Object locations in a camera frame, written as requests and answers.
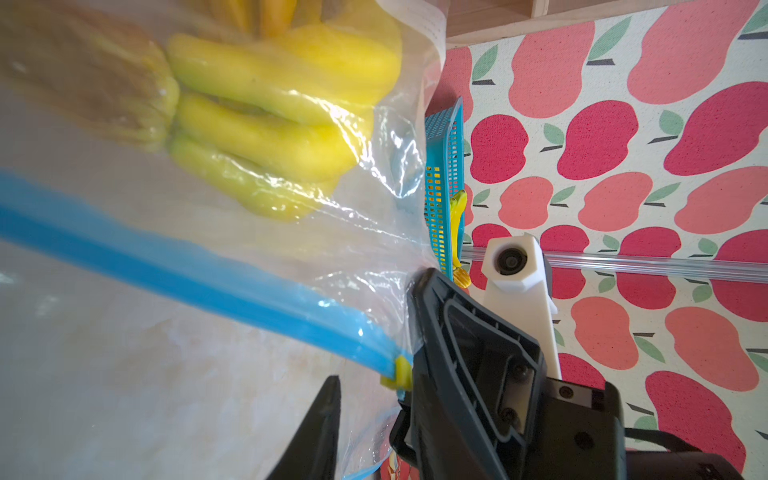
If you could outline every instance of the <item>blue basket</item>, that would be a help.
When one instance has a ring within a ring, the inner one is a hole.
[[[425,120],[427,134],[427,171],[424,217],[427,220],[432,249],[440,269],[453,280],[451,245],[451,204],[456,192],[464,188],[464,108],[462,98],[448,110]],[[458,226],[458,252],[461,258],[464,216]]]

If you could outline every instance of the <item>blue zipper seal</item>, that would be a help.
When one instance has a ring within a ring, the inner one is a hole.
[[[194,243],[126,227],[0,169],[0,237],[395,376],[403,354],[365,313]]]

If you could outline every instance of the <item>apple pattern wallpaper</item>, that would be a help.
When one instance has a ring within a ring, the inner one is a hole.
[[[464,245],[527,232],[544,250],[768,263],[768,2],[694,0],[454,49],[427,115],[459,96]],[[465,268],[481,300],[481,265]],[[566,380],[612,382],[627,426],[768,479],[768,285],[553,277]]]

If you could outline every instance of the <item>black cable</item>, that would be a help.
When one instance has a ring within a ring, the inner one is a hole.
[[[671,433],[662,432],[661,430],[646,430],[646,429],[624,429],[624,436],[629,439],[644,440],[646,442],[655,443],[660,445],[670,452],[701,452],[690,443],[683,439],[679,439]]]

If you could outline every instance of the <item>screw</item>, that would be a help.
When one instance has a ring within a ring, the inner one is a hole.
[[[594,447],[592,435],[589,435],[586,432],[579,432],[574,435],[574,442],[576,442],[576,446],[582,450],[589,450]]]
[[[520,417],[518,417],[518,413],[515,411],[515,409],[510,409],[509,407],[503,409],[501,418],[504,420],[504,422],[512,425],[512,428],[515,430],[520,428]]]
[[[525,380],[528,379],[528,375],[530,373],[531,373],[531,369],[529,369],[526,365],[522,363],[518,363],[510,369],[509,375],[512,378],[513,382],[523,383]]]
[[[572,399],[574,397],[574,391],[569,386],[562,386],[560,387],[560,396],[564,399]]]

